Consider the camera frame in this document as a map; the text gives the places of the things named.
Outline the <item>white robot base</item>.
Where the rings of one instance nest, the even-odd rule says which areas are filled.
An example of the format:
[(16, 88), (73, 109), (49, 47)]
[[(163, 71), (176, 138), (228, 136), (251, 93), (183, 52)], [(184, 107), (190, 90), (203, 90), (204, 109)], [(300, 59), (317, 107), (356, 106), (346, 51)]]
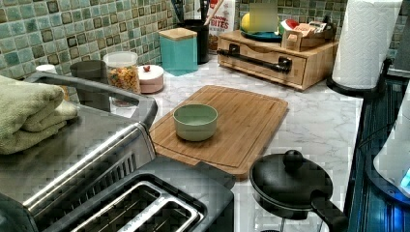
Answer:
[(406, 88), (395, 125), (373, 160), (375, 170), (406, 197), (410, 194), (410, 90)]

